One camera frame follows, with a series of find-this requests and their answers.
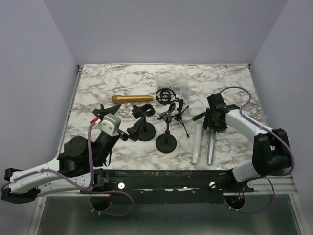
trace dark gray floor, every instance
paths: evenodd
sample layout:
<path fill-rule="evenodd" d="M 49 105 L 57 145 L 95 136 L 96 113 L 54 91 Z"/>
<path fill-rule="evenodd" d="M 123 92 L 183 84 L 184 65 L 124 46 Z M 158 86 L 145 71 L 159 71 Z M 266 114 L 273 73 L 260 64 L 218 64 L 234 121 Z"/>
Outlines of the dark gray floor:
<path fill-rule="evenodd" d="M 245 210 L 256 210 L 268 196 L 246 197 Z M 41 235 L 299 235 L 287 195 L 261 214 L 239 214 L 225 205 L 138 205 L 123 218 L 91 213 L 89 198 L 48 198 Z"/>

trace gray wall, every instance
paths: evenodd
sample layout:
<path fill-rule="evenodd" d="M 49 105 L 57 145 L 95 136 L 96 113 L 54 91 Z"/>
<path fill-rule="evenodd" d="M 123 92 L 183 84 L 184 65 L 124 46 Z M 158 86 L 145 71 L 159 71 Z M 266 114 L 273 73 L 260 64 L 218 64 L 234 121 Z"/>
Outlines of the gray wall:
<path fill-rule="evenodd" d="M 289 0 L 252 64 L 252 78 L 273 127 L 287 130 L 294 179 L 313 231 L 313 1 Z"/>
<path fill-rule="evenodd" d="M 55 156 L 77 67 L 42 0 L 1 1 L 0 184 Z M 0 234 L 27 234 L 34 203 L 0 200 Z"/>
<path fill-rule="evenodd" d="M 252 63 L 287 0 L 44 0 L 80 63 Z"/>

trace marble surface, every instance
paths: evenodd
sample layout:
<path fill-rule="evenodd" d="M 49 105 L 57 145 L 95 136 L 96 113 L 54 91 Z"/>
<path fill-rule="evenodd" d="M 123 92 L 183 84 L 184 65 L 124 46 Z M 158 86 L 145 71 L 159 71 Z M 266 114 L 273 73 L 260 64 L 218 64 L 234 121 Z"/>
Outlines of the marble surface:
<path fill-rule="evenodd" d="M 156 138 L 165 131 L 164 121 L 157 120 L 158 115 L 168 109 L 157 101 L 151 102 L 156 114 L 147 121 L 156 128 L 156 136 L 149 142 L 124 142 L 119 140 L 112 153 L 109 169 L 142 169 L 142 170 L 228 170 L 245 163 L 252 158 L 252 143 L 237 130 L 229 127 L 225 133 L 216 137 L 215 157 L 213 164 L 206 164 L 208 133 L 203 132 L 201 156 L 198 164 L 192 165 L 195 123 L 192 117 L 202 113 L 208 107 L 206 97 L 219 92 L 227 86 L 242 86 L 252 94 L 252 102 L 245 112 L 264 123 L 264 116 L 250 77 L 247 65 L 172 65 L 172 64 L 116 64 L 85 65 L 73 103 L 64 142 L 76 135 L 87 137 L 91 113 L 100 104 L 113 106 L 113 95 L 154 95 L 156 81 L 164 78 L 175 81 L 188 81 L 190 89 L 189 109 L 183 121 L 190 134 L 187 138 L 183 127 L 176 121 L 170 125 L 171 134 L 177 139 L 177 147 L 170 154 L 163 154 L 156 149 Z M 231 89 L 223 93 L 227 104 L 240 106 L 248 96 L 238 90 Z M 122 120 L 120 129 L 133 126 L 136 119 L 132 116 L 132 105 L 122 104 L 116 115 Z M 94 129 L 92 140 L 99 130 Z"/>

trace gold microphone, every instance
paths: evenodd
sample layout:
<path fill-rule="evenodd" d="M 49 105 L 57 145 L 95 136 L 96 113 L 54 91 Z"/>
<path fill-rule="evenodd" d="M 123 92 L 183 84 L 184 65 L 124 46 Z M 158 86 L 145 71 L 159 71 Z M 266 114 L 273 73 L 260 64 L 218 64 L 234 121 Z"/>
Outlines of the gold microphone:
<path fill-rule="evenodd" d="M 153 96 L 150 95 L 114 95 L 112 96 L 112 101 L 115 104 L 123 102 L 141 102 L 141 101 L 152 101 Z"/>

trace round black base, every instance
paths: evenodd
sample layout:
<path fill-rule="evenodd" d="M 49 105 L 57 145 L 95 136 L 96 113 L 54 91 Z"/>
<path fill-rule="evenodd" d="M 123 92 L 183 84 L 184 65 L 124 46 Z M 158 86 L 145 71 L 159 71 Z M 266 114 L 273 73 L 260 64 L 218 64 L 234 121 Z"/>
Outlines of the round black base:
<path fill-rule="evenodd" d="M 171 153 L 175 150 L 176 146 L 177 146 L 176 138 L 172 136 L 171 134 L 168 137 L 167 143 L 165 143 L 165 134 L 160 135 L 156 139 L 156 148 L 161 153 Z"/>
<path fill-rule="evenodd" d="M 140 141 L 144 141 L 144 142 L 150 141 L 156 135 L 156 129 L 152 124 L 147 122 L 146 127 L 147 129 L 146 131 L 144 131 L 143 126 L 142 125 L 140 126 L 140 132 L 139 132 L 139 137 L 138 137 Z"/>

